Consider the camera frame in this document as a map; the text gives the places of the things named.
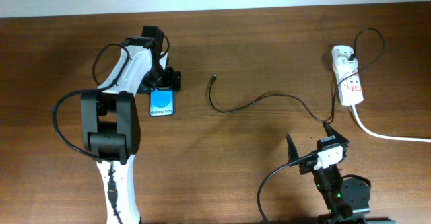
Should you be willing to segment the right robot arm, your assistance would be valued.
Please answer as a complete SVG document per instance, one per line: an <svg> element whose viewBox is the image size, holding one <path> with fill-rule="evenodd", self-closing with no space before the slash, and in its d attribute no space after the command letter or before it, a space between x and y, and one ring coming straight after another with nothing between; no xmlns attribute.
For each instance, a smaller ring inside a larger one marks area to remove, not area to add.
<svg viewBox="0 0 431 224"><path fill-rule="evenodd" d="M349 140L324 122L327 133L317 141L317 149L304 157L298 155L290 135L286 135L288 163L298 166L300 174L311 173L323 197L327 215L319 223L366 223L370 212L370 180L355 174L341 175L338 165L347 157Z"/></svg>

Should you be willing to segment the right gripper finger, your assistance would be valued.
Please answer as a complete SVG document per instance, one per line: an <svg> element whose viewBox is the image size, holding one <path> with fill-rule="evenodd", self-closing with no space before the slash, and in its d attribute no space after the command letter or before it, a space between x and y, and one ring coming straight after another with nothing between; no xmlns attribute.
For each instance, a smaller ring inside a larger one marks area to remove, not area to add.
<svg viewBox="0 0 431 224"><path fill-rule="evenodd" d="M296 160L299 159L297 148L289 133L286 133L286 141L288 146L288 163L292 165Z"/></svg>
<svg viewBox="0 0 431 224"><path fill-rule="evenodd" d="M328 122L323 123L323 128L325 129L328 137L334 136L337 140L339 140L340 143L348 142L348 140L343 135L334 130Z"/></svg>

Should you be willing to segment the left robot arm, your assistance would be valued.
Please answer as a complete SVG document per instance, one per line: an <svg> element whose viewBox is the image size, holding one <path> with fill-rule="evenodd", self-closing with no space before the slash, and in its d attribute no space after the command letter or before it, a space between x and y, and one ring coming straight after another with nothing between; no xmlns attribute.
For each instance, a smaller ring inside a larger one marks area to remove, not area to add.
<svg viewBox="0 0 431 224"><path fill-rule="evenodd" d="M150 116L172 116L181 73L168 66L167 37L157 26L119 44L120 57L94 92L81 95L84 149L97 157L104 187L107 223L140 223L133 162L141 142L135 96L148 94Z"/></svg>

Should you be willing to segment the blue screen smartphone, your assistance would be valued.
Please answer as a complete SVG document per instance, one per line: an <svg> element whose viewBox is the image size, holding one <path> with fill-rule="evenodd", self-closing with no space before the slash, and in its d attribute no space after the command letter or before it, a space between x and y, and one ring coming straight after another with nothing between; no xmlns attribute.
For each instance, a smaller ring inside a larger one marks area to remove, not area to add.
<svg viewBox="0 0 431 224"><path fill-rule="evenodd" d="M155 89L150 93L150 116L172 116L174 114L174 92Z"/></svg>

